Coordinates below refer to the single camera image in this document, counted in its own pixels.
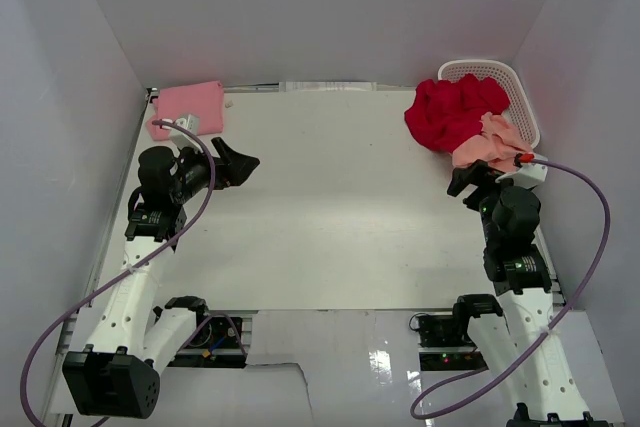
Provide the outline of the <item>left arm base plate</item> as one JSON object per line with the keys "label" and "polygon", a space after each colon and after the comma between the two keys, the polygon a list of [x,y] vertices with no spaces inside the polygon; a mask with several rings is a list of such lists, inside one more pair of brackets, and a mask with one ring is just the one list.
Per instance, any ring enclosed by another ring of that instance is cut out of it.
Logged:
{"label": "left arm base plate", "polygon": [[196,336],[181,350],[170,367],[200,369],[244,369],[246,356],[240,345],[249,352],[252,332],[252,315],[243,312],[232,315],[239,336],[235,334],[231,324],[225,317],[214,317]]}

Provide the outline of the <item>papers at table back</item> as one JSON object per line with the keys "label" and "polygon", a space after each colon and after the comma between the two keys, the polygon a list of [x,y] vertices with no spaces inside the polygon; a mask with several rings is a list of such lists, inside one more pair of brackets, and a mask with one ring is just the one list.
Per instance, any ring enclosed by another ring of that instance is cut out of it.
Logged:
{"label": "papers at table back", "polygon": [[279,83],[278,90],[284,92],[335,92],[355,91],[369,92],[377,90],[376,82],[361,81],[284,81]]}

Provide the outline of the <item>salmon t shirt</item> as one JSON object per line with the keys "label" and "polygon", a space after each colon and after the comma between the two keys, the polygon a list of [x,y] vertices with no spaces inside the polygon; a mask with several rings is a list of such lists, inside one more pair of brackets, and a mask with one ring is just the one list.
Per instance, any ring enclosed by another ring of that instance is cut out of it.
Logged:
{"label": "salmon t shirt", "polygon": [[481,131],[464,141],[452,154],[456,168],[469,167],[477,160],[502,172],[516,170],[517,154],[530,154],[533,148],[525,142],[516,126],[502,115],[486,113],[481,117]]}

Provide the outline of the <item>white plastic basket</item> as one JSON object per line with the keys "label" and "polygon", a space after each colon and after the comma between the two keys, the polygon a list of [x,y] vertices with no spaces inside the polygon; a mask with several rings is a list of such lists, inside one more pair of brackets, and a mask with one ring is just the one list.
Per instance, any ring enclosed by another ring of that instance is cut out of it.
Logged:
{"label": "white plastic basket", "polygon": [[516,72],[507,64],[495,60],[462,59],[442,64],[437,78],[457,82],[467,74],[473,74],[479,80],[491,77],[499,84],[510,100],[510,106],[503,116],[518,128],[521,138],[535,148],[540,141],[540,131]]}

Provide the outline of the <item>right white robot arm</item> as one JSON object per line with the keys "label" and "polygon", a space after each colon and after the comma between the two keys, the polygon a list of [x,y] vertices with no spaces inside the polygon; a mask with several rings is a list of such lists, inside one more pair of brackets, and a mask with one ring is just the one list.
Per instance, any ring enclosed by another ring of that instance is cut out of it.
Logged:
{"label": "right white robot arm", "polygon": [[453,337],[476,345],[513,416],[510,426],[599,426],[577,387],[555,320],[552,282],[534,243],[541,203],[532,187],[477,160],[457,168],[447,189],[474,191],[467,208],[480,215],[483,265],[491,294],[457,299]]}

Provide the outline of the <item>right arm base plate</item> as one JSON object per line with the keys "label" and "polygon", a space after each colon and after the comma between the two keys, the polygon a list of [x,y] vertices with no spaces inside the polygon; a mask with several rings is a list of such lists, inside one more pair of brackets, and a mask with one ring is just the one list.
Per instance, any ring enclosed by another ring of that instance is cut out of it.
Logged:
{"label": "right arm base plate", "polygon": [[409,329],[419,337],[419,363],[422,372],[474,371],[486,367],[478,347],[457,330],[452,315],[414,314]]}

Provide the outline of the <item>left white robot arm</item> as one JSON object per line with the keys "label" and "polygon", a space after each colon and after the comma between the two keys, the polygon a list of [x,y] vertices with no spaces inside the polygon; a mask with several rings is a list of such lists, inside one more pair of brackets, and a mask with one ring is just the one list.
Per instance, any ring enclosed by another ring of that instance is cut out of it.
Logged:
{"label": "left white robot arm", "polygon": [[63,376],[78,412],[85,416],[146,419],[155,409],[160,376],[187,343],[211,334],[207,305],[194,297],[171,299],[150,319],[165,270],[174,262],[171,238],[187,224],[185,204],[201,190],[242,185],[259,159],[211,141],[216,156],[184,140],[156,146],[138,157],[139,186],[128,202],[121,268],[102,316],[81,351],[70,351]]}

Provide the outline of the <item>folded pink t shirt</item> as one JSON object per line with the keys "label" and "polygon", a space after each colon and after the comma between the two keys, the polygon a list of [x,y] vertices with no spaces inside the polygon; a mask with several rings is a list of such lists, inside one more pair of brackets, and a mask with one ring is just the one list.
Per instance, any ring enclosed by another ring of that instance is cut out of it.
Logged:
{"label": "folded pink t shirt", "polygon": [[154,113],[146,123],[153,141],[166,141],[169,131],[153,124],[154,120],[193,114],[199,118],[198,135],[219,134],[224,129],[224,89],[219,81],[162,89],[152,101]]}

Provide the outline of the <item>red t shirt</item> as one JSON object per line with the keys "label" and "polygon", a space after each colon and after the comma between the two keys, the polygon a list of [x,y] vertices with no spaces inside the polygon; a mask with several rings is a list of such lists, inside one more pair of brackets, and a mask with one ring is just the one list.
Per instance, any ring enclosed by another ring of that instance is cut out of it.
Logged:
{"label": "red t shirt", "polygon": [[404,120],[418,144],[434,152],[453,153],[481,133],[484,114],[500,115],[509,106],[507,93],[495,79],[466,74],[455,82],[421,82]]}

